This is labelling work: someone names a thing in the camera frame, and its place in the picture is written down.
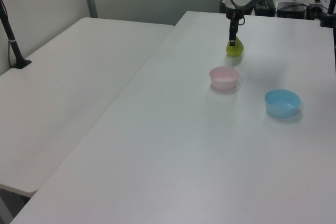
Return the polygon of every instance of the white table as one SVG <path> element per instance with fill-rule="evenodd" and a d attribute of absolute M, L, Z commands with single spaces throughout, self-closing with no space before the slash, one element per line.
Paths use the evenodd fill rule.
<path fill-rule="evenodd" d="M 84 18 L 0 77 L 0 188 L 31 197 L 172 26 Z"/>
<path fill-rule="evenodd" d="M 248 16 L 244 56 L 228 58 L 228 28 L 187 12 L 13 224 L 335 223 L 332 30 Z M 222 65 L 240 71 L 236 90 L 210 87 Z M 265 112 L 277 88 L 300 113 Z"/>

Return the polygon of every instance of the yellow object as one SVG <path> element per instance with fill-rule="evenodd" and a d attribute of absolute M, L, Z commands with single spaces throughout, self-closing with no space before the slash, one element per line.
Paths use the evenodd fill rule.
<path fill-rule="evenodd" d="M 234 47 L 230 46 L 230 41 L 227 43 L 226 46 L 226 53 L 230 56 L 239 56 L 243 53 L 244 46 L 243 43 L 236 37 L 236 44 Z"/>

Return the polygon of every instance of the black cable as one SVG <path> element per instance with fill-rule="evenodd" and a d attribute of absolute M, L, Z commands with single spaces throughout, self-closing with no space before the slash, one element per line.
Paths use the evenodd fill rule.
<path fill-rule="evenodd" d="M 5 4 L 4 4 L 4 2 L 2 1 L 2 0 L 0 0 L 0 3 L 1 3 L 1 5 L 2 5 L 2 7 L 4 8 L 4 10 L 5 10 L 5 13 L 6 13 L 6 17 L 8 18 L 8 13 L 7 13 L 7 9 L 6 9 L 6 6 L 5 6 Z M 9 64 L 9 67 L 10 68 L 12 68 L 12 65 L 11 65 L 11 53 L 10 53 L 10 43 L 9 43 L 9 41 L 8 41 L 8 64 Z"/>
<path fill-rule="evenodd" d="M 8 42 L 8 64 L 9 64 L 9 68 L 12 68 L 12 65 L 11 65 L 11 61 L 10 61 L 10 43 Z"/>
<path fill-rule="evenodd" d="M 8 14 L 7 14 L 6 6 L 5 6 L 5 4 L 4 4 L 4 2 L 3 2 L 2 0 L 0 0 L 0 2 L 1 2 L 3 8 L 5 9 L 5 13 L 6 13 L 6 16 L 7 16 L 7 18 L 8 18 Z"/>
<path fill-rule="evenodd" d="M 278 12 L 281 11 L 281 10 L 286 10 L 286 9 L 289 9 L 289 8 L 292 8 L 292 7 L 295 7 L 295 6 L 305 6 L 306 9 L 304 11 L 306 11 L 308 9 L 308 5 L 305 5 L 305 4 L 297 4 L 297 5 L 288 5 L 288 6 L 285 6 L 283 8 L 280 8 L 278 9 L 276 12 L 275 12 L 275 15 L 278 16 Z"/>
<path fill-rule="evenodd" d="M 326 8 L 326 7 L 323 6 L 323 5 L 310 4 L 310 5 L 308 5 L 308 7 L 309 7 L 309 6 L 320 6 L 320 7 L 323 7 L 324 9 L 328 10 L 328 8 Z"/>

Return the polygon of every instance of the black device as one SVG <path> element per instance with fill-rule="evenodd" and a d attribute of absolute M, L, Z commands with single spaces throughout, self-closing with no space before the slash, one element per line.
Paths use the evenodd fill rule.
<path fill-rule="evenodd" d="M 278 4 L 278 17 L 280 18 L 295 18 L 304 19 L 306 7 L 303 3 L 299 2 L 279 2 Z"/>
<path fill-rule="evenodd" d="M 259 0 L 253 6 L 256 16 L 274 17 L 275 5 L 273 0 Z"/>
<path fill-rule="evenodd" d="M 307 8 L 307 15 L 306 19 L 315 20 L 315 19 L 322 19 L 323 9 L 321 5 L 309 5 Z"/>

